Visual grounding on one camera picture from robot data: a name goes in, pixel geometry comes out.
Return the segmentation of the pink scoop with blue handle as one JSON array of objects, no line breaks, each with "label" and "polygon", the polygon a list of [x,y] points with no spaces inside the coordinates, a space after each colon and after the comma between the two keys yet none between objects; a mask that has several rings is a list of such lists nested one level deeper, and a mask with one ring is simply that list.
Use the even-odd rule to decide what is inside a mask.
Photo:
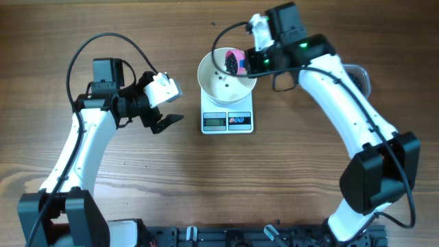
[{"label": "pink scoop with blue handle", "polygon": [[226,72],[231,75],[244,75],[246,74],[246,68],[244,65],[245,54],[238,49],[229,49],[226,52],[225,63]]}]

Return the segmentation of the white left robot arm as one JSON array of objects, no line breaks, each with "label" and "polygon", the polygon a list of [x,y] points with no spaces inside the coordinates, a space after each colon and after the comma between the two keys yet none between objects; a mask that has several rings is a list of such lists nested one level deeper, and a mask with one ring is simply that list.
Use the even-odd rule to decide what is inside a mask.
[{"label": "white left robot arm", "polygon": [[182,115],[163,116],[158,105],[182,96],[166,73],[146,71],[126,86],[119,58],[93,60],[93,81],[73,103],[71,130],[49,177],[17,207],[27,246],[110,246],[113,229],[93,199],[99,166],[123,118],[139,117],[158,134]]}]

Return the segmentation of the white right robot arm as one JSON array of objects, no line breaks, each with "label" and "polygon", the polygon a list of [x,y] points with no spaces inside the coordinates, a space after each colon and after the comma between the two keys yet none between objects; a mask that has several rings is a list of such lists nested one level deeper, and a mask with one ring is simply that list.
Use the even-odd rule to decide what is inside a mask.
[{"label": "white right robot arm", "polygon": [[248,75],[288,72],[317,102],[341,136],[350,163],[340,177],[342,202],[327,221],[333,241],[349,244],[402,197],[413,201],[420,141],[401,134],[369,103],[322,34],[310,36],[295,3],[255,14],[246,25],[254,47],[245,52]]}]

